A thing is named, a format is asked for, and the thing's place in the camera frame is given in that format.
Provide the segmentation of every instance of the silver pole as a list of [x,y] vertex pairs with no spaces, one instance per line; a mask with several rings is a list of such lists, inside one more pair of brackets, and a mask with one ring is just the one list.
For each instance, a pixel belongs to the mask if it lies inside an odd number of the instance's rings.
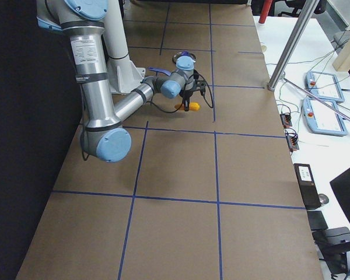
[[267,87],[269,90],[271,91],[275,90],[275,87],[278,84],[280,77],[282,76],[284,69],[288,64],[293,54],[293,51],[297,46],[297,43],[301,38],[302,33],[305,30],[307,23],[309,22],[318,3],[319,3],[319,0],[307,0],[306,3],[304,4],[301,14],[299,15],[299,18],[297,20],[297,23],[294,26],[292,34],[290,35],[289,40],[279,59],[278,65],[276,66],[275,71],[268,82]]
[[303,93],[307,94],[308,96],[312,97],[313,99],[316,99],[317,101],[319,101],[321,104],[327,106],[329,109],[331,109],[332,111],[336,112],[337,114],[339,114],[341,117],[344,117],[346,120],[348,120],[350,122],[350,117],[348,117],[347,115],[345,115],[344,113],[336,110],[335,108],[333,108],[332,106],[328,105],[326,102],[324,102],[324,100],[321,100],[319,97],[317,97],[316,95],[302,89],[301,87],[299,87],[298,85],[296,85],[295,83],[291,82],[290,80],[284,78],[285,82],[288,82],[289,84],[291,84],[292,86],[294,86],[295,88],[301,90]]

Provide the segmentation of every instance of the computer monitor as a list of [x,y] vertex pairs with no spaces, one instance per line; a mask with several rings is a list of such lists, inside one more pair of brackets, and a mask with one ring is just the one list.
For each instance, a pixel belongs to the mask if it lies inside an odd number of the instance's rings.
[[[350,168],[330,184],[350,222]],[[346,273],[350,269],[350,231],[347,227],[320,230],[314,232],[313,237],[332,274]]]

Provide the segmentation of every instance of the black wall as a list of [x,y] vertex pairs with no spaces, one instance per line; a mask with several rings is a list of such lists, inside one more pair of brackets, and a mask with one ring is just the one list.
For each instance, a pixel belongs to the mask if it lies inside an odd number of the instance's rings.
[[35,0],[0,1],[0,279],[22,264],[81,116],[60,42]]

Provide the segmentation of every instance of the white desk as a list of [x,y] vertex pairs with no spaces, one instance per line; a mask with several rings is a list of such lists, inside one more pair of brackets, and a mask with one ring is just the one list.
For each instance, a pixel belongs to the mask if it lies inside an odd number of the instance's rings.
[[[264,52],[267,64],[276,64],[282,54],[284,46],[293,30],[296,19],[288,17],[268,17],[266,23],[258,23],[259,17],[254,17],[260,41],[267,46]],[[311,19],[306,27],[290,62],[311,61],[322,57],[333,51],[333,47],[316,19]],[[313,70],[337,74],[338,80],[343,80],[349,74],[347,72],[336,72],[332,66],[337,54],[327,56]],[[285,69],[285,76],[290,81],[305,88],[305,74],[313,65],[319,62],[301,64],[288,64]],[[268,73],[271,75],[275,65],[267,65]],[[282,82],[278,83],[275,89],[275,97],[278,99]],[[350,77],[340,82],[341,88],[350,89]],[[345,102],[343,106],[350,108],[350,92],[344,92]],[[302,105],[304,94],[294,89],[291,85],[285,84],[282,87],[281,99],[296,104],[299,108]],[[294,105],[285,103],[292,111],[296,111]],[[350,116],[350,112],[340,107],[343,113]],[[330,203],[319,208],[322,211],[328,227],[338,228],[347,226],[350,223],[345,217],[335,195],[332,192],[330,181],[343,173],[350,167],[350,122],[345,121],[348,135],[344,137],[312,134],[305,123],[304,117],[299,119],[298,113],[292,113],[293,128],[299,134],[299,151],[293,152],[293,163],[307,163],[311,166],[318,193],[327,195]],[[324,279],[331,279],[327,265],[321,263]]]

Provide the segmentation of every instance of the red object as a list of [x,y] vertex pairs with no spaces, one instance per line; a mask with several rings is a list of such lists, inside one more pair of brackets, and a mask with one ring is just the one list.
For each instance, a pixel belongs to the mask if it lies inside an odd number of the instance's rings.
[[272,0],[265,0],[261,12],[261,17],[259,18],[259,23],[263,24],[268,16],[269,9],[271,8]]

